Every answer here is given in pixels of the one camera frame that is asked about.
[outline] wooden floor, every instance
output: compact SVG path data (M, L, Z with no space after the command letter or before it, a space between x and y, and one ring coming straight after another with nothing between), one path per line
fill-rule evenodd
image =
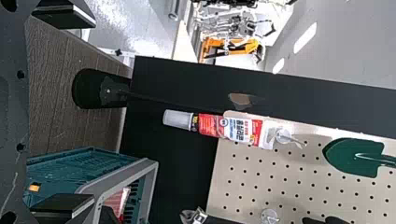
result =
M25 24L30 69L30 156L76 147L116 150L121 109L82 110L71 97L74 76L95 68L123 77L132 69L35 18Z

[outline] white pegboard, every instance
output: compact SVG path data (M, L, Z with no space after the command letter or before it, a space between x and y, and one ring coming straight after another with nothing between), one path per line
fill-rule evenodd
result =
M270 119L228 111L227 117ZM219 140L207 204L210 215L261 223L263 208L278 212L281 224L302 224L303 217L340 217L352 224L396 223L396 170L379 168L378 178L348 175L326 162L322 149L333 139L355 137L385 144L396 156L396 140L363 133L270 119L282 123L307 147L276 145L263 150Z

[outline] orange machine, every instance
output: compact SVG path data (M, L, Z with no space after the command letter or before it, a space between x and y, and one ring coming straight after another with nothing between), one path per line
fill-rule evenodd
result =
M203 43L200 63L202 63L205 59L238 54L254 54L258 59L258 63L263 59L263 46L256 38L250 38L249 40L244 40L242 38L231 39L228 41L227 48L225 48L225 44L225 39L215 39L208 37ZM212 49L220 49L222 52L208 54Z

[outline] shovel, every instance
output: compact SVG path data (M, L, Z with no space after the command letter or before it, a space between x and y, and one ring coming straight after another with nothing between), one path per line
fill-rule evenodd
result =
M382 155L384 147L370 140L340 138L323 148L323 155L341 172L376 178L381 166L396 169L396 158Z

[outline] white caulk tube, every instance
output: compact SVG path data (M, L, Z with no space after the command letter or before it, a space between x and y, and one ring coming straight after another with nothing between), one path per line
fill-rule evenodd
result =
M274 149L275 141L280 144L294 142L301 148L301 143L291 137L288 130L272 120L235 119L166 110L163 114L163 124L264 149Z

